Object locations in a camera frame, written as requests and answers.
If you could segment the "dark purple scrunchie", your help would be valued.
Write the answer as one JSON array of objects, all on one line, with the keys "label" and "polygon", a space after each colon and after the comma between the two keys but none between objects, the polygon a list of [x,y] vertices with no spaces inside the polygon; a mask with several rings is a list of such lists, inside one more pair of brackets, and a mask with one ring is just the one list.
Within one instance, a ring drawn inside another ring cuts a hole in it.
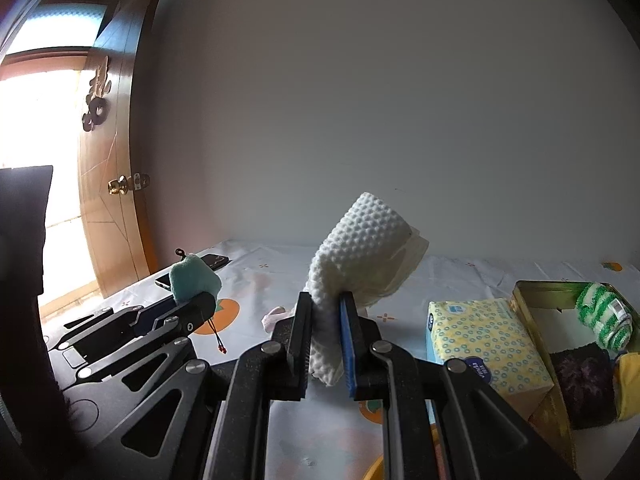
[{"label": "dark purple scrunchie", "polygon": [[613,369],[595,342],[550,354],[573,430],[601,427],[616,419]]}]

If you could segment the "teal plush keychain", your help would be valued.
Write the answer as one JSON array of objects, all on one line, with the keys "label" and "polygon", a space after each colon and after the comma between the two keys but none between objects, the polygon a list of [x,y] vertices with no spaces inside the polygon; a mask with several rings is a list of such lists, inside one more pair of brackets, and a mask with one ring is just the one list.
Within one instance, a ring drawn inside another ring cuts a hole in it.
[{"label": "teal plush keychain", "polygon": [[[221,290],[221,280],[218,275],[195,254],[187,254],[183,249],[177,248],[176,255],[180,258],[169,270],[170,291],[177,304],[188,302],[202,292],[207,292],[214,300],[214,308],[217,307],[217,296]],[[216,310],[209,313],[205,322],[213,331],[218,344],[218,350],[222,354],[227,353],[218,330],[213,321]]]}]

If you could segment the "white waffle textured towel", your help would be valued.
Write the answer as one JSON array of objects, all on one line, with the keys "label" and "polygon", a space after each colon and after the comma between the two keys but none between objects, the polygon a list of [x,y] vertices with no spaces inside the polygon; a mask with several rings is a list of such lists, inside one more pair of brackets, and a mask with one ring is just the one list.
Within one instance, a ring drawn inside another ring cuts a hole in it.
[{"label": "white waffle textured towel", "polygon": [[322,242],[304,291],[314,302],[309,373],[327,387],[344,374],[338,296],[351,292],[360,310],[393,295],[428,248],[420,232],[375,195],[364,192]]}]

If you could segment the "white persimmon print tablecloth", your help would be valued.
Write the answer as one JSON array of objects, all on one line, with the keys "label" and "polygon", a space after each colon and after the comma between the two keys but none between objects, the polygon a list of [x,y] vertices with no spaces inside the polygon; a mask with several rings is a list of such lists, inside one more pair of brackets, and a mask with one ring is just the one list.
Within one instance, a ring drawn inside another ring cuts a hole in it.
[{"label": "white persimmon print tablecloth", "polygon": [[578,464],[549,356],[583,344],[592,282],[639,311],[639,273],[427,256],[372,307],[311,251],[228,242],[217,291],[152,278],[47,333],[87,479],[577,479],[639,474],[603,431]]}]

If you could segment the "black smartphone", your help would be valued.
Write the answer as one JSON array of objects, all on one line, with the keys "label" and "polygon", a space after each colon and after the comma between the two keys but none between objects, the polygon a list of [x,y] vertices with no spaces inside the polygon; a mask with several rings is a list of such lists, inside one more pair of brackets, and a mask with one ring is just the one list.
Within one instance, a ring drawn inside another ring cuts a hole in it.
[{"label": "black smartphone", "polygon": [[171,290],[171,278],[176,278],[178,289],[208,290],[213,294],[221,289],[217,271],[229,262],[229,257],[216,254],[205,254],[201,257],[182,255],[182,259],[170,266],[154,280],[154,283],[160,288]]}]

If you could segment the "dark door ornament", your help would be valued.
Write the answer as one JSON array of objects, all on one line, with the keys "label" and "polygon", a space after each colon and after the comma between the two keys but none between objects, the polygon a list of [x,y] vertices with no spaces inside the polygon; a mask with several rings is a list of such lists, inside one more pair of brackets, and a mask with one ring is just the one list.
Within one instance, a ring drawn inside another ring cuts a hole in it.
[{"label": "dark door ornament", "polygon": [[82,115],[82,128],[90,132],[102,125],[107,118],[108,104],[105,97],[110,93],[112,82],[108,79],[111,59],[107,55],[94,71],[89,81],[89,92],[86,95],[87,111]]}]

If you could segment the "yellow blue tissue pack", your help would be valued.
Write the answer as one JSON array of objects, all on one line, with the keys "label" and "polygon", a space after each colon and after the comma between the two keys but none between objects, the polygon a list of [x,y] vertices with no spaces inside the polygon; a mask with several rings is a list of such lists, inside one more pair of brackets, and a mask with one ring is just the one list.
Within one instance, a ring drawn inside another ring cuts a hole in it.
[{"label": "yellow blue tissue pack", "polygon": [[434,363],[465,362],[525,419],[553,387],[532,338],[504,298],[430,302],[426,352]]}]

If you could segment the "wooden door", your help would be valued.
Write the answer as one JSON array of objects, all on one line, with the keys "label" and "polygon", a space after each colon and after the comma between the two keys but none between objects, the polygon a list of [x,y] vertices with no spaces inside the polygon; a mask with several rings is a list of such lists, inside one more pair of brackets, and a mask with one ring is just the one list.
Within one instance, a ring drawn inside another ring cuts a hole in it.
[{"label": "wooden door", "polygon": [[103,297],[147,278],[158,269],[146,206],[149,187],[110,195],[107,182],[121,174],[149,174],[142,165],[145,119],[141,77],[151,47],[160,0],[128,0],[88,51],[84,72],[90,77],[107,55],[107,118],[80,138],[78,183],[82,225],[96,282]]}]

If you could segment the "yellow cloth pouch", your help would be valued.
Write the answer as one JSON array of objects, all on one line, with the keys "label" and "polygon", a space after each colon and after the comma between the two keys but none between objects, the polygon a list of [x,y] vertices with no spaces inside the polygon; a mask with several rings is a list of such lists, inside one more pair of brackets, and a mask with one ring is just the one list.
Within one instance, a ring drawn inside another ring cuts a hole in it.
[{"label": "yellow cloth pouch", "polygon": [[614,390],[618,420],[631,419],[640,412],[640,356],[625,353],[614,366]]}]

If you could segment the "pink soft cloth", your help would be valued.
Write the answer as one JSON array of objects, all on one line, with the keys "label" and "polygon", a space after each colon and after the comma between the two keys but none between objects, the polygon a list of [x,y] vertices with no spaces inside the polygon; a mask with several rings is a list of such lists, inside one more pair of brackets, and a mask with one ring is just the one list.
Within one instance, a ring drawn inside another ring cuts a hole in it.
[{"label": "pink soft cloth", "polygon": [[295,315],[296,308],[285,309],[285,307],[275,307],[262,317],[262,327],[265,332],[271,334],[276,325],[287,318]]}]

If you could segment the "green white striped fuzzy sock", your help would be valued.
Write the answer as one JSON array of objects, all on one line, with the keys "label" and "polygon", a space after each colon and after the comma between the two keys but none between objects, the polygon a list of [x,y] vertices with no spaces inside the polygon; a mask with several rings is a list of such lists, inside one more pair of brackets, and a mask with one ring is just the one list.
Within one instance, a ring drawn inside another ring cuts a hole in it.
[{"label": "green white striped fuzzy sock", "polygon": [[576,300],[577,315],[605,350],[622,352],[631,341],[634,321],[622,297],[605,284],[590,283]]}]

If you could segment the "brass door knob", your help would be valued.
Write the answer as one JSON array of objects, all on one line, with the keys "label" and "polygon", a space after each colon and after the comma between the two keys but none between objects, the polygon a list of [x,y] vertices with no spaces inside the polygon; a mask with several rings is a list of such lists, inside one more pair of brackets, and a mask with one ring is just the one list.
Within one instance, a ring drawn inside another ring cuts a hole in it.
[{"label": "brass door knob", "polygon": [[110,195],[126,195],[144,190],[150,185],[151,178],[148,174],[136,172],[132,176],[121,174],[117,179],[107,182],[107,192]]}]

